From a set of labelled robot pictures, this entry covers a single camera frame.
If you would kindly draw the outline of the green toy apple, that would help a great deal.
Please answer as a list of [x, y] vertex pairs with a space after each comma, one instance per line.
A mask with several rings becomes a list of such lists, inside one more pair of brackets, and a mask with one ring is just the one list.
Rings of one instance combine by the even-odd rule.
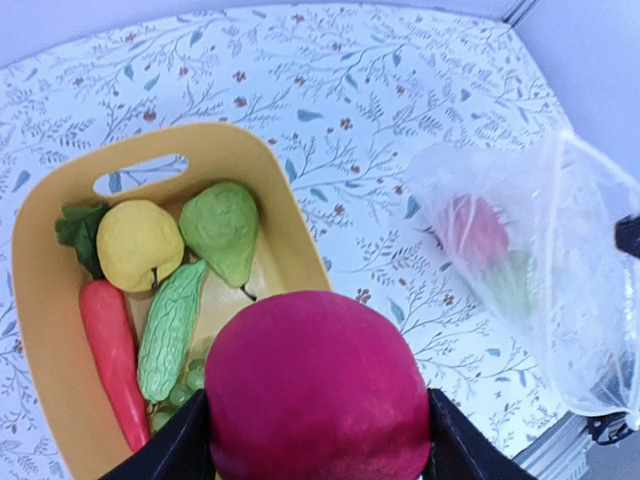
[[481, 275], [481, 295], [502, 318], [523, 323], [537, 311], [537, 259], [524, 249], [510, 250]]

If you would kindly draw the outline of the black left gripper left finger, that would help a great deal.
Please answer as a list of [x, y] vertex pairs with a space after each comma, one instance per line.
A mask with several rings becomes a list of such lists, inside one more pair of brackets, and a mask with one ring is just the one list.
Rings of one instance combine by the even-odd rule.
[[137, 453], [103, 480], [206, 480], [216, 470], [211, 457], [209, 406], [203, 389], [192, 397]]

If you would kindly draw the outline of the pink red toy peach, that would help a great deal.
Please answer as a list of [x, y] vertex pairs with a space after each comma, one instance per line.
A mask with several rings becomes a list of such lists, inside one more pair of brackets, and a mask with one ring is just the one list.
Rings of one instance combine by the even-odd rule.
[[336, 293], [240, 311], [213, 342], [205, 387], [224, 479], [416, 479], [428, 461], [429, 399], [409, 345]]

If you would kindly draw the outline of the clear polka dot zip bag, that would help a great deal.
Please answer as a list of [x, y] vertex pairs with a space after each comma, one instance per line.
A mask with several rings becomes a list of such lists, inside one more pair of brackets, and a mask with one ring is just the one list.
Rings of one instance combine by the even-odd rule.
[[615, 246], [618, 220], [639, 216], [638, 181], [574, 132], [556, 130], [520, 151], [455, 148], [416, 152], [405, 173], [437, 234], [455, 197], [481, 196], [506, 227], [509, 250], [538, 262], [538, 306], [523, 323], [497, 315], [481, 295], [484, 269], [446, 254], [476, 297], [519, 340], [566, 407], [618, 415], [639, 427], [639, 256]]

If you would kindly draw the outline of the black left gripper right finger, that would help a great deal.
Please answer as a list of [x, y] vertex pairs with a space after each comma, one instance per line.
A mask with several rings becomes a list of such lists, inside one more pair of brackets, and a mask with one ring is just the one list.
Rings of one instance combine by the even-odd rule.
[[536, 479], [496, 449], [441, 390], [427, 393], [431, 451], [423, 479]]

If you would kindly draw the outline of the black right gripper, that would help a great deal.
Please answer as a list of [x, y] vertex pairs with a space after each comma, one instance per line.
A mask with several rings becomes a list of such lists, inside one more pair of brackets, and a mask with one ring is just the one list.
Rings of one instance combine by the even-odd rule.
[[629, 215], [615, 224], [614, 239], [616, 248], [630, 256], [640, 256], [640, 217]]

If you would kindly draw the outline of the red toy apple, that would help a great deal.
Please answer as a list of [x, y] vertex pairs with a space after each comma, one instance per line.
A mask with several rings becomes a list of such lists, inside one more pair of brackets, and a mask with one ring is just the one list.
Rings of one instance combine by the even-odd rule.
[[437, 234], [447, 254], [477, 269], [502, 261], [509, 250], [506, 227], [481, 196], [451, 200], [438, 214]]

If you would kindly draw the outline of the yellow toy apple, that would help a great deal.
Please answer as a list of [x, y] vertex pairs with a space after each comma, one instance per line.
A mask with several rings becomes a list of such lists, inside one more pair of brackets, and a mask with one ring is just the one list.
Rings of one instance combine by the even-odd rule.
[[111, 208], [99, 224], [96, 246], [106, 279], [126, 293], [156, 288], [184, 256], [175, 219], [149, 200], [128, 200]]

